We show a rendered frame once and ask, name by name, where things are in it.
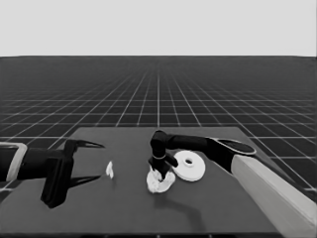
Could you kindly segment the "large thick white disc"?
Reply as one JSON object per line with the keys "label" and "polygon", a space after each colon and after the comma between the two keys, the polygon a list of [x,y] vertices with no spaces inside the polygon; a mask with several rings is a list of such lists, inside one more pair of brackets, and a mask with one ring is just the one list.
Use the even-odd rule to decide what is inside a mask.
{"label": "large thick white disc", "polygon": [[204,160],[195,152],[182,150],[174,154],[178,166],[173,168],[174,173],[186,181],[198,181],[203,178],[206,165]]}

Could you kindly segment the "small thin white T-piece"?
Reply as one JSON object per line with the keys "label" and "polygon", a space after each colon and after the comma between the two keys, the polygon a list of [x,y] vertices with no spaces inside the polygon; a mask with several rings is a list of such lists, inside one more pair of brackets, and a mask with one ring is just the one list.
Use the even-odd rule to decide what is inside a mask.
{"label": "small thin white T-piece", "polygon": [[110,161],[108,163],[106,170],[105,170],[105,173],[110,179],[112,179],[114,177],[113,162],[112,161]]}

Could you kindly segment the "white round carrier with pins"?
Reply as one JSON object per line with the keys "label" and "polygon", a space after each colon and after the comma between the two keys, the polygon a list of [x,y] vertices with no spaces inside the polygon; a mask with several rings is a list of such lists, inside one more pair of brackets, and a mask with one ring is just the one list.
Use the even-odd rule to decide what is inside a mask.
{"label": "white round carrier with pins", "polygon": [[173,182],[168,180],[148,180],[147,184],[151,193],[163,193],[169,190],[169,188],[173,185]]}

